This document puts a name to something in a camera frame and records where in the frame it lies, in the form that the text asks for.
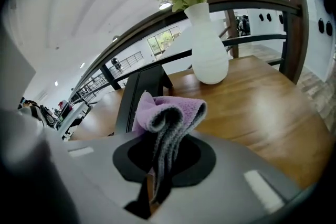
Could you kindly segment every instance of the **white ceiling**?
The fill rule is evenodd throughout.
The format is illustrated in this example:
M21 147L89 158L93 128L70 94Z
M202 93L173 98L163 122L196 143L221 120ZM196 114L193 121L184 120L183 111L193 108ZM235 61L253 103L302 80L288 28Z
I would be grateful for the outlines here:
M157 11L156 0L8 0L4 24L36 70L27 98L51 94L55 81L72 88L114 35Z

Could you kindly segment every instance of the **gray plastic surface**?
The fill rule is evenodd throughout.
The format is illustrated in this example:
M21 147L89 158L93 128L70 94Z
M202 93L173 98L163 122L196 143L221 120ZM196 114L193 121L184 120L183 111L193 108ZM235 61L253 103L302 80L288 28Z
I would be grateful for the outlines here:
M0 118L5 123L2 124L0 136L0 157L6 169L12 173L29 173L31 165L39 158L49 159L57 169L61 179L59 183L64 185L72 199L79 223L148 223L116 205L97 184L85 176L74 164L73 158L65 149L66 142L61 140L57 131L42 128L36 119L20 115L17 111L0 110ZM48 155L41 154L39 145L49 149L43 151L49 152Z
M196 131L191 135L214 149L217 156L215 168L197 186L172 189L151 222L249 223L265 216L266 211L244 179L244 173L249 170L258 170L285 202L300 192L293 181L248 148ZM68 150L88 146L94 149L94 152L73 160L107 197L121 207L136 199L140 184L122 178L113 165L112 154L119 145L135 137L134 133L128 133L66 143Z

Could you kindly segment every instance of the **window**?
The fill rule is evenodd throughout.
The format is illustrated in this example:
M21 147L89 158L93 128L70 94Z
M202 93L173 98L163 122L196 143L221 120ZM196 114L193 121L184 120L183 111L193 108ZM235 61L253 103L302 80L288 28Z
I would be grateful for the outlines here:
M180 28L176 26L147 39L148 44L150 45L157 60L180 34Z

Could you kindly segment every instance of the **white vase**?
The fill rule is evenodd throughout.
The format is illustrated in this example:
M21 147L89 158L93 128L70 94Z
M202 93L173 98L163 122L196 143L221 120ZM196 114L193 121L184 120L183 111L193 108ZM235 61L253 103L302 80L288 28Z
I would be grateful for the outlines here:
M199 3L184 12L192 24L188 35L193 48L192 65L197 79L205 84L221 82L227 75L229 59L221 39L213 29L209 4Z

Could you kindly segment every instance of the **balcony railing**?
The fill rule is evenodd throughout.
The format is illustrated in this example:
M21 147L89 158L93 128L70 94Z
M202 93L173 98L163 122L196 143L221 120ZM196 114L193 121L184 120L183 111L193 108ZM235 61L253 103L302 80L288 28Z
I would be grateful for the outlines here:
M109 68L111 74L117 79L124 75L126 71L131 71L131 67L137 64L140 60L143 59L143 56L140 51L137 53L127 57L122 61L118 61ZM80 87L77 94L75 94L71 98L72 103L77 103L80 101L86 101L90 103L90 101L98 96L98 94L110 83L106 80L103 73L95 77L89 78L86 83Z
M223 45L227 50L232 50L234 58L238 57L237 46L246 42L283 39L284 44L282 48L282 55L280 59L270 62L270 65L280 64L279 71L283 73L288 79L297 83L301 74L303 63L306 57L308 46L308 33L309 33L309 20L308 8L306 0L208 0L210 12L218 12L225 10L227 22L229 22L228 31L229 37L223 41ZM236 31L235 19L232 18L233 9L240 8L262 8L280 10L283 14L283 30L286 32L282 34L267 34L267 35L252 35L237 37L234 35ZM134 72L146 69L153 65L163 65L165 63L175 61L191 55L191 50L180 52L179 54L171 55L160 60L150 63L146 66L140 67L127 73L112 70L106 67L106 63L113 57L125 50L135 42L142 38L164 28L171 24L177 23L181 20L187 19L183 12L172 13L171 9L157 12L145 20L141 21L128 31L126 31L117 42L112 43L94 63L88 68L87 72L83 75L82 79L78 82L76 88L71 94L71 97L82 88L85 81L92 76L97 70L101 70L107 83L97 87L90 93L86 93L84 97L89 94L95 93L98 90L111 85L115 90L120 89L119 81L128 78Z

